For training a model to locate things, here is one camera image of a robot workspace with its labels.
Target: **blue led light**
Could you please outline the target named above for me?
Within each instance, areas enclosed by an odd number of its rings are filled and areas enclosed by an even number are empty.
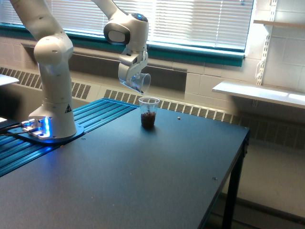
[[[45,125],[45,135],[50,136],[50,125],[49,125],[49,119],[47,117],[44,118],[44,125]]]

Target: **blue aluminum rail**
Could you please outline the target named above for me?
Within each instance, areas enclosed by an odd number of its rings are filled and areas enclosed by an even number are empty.
[[[111,99],[100,99],[73,110],[76,124],[82,125],[85,134],[138,106]],[[0,136],[0,177],[29,163],[59,146],[46,146],[12,136]]]

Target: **black cable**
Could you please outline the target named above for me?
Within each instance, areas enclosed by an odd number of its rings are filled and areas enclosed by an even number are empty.
[[[7,133],[7,134],[0,134],[0,136],[14,136],[14,135],[20,135],[20,134],[26,134],[26,133],[31,133],[31,132],[35,132],[38,129],[32,129],[32,130],[28,130],[28,131],[24,131],[24,132],[17,132],[17,133]]]
[[[0,132],[8,131],[8,130],[11,130],[11,129],[14,129],[14,128],[18,128],[18,127],[21,127],[21,124],[7,126],[5,128],[0,129]]]

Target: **coffee grounds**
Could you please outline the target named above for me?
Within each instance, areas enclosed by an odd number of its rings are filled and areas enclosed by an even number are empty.
[[[156,112],[146,112],[141,114],[141,123],[145,129],[153,128],[154,121],[156,119]]]

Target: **white table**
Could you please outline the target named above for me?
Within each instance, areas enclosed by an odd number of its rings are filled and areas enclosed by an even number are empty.
[[[0,74],[0,86],[8,85],[11,83],[17,83],[17,82],[19,82],[19,80],[14,77]]]

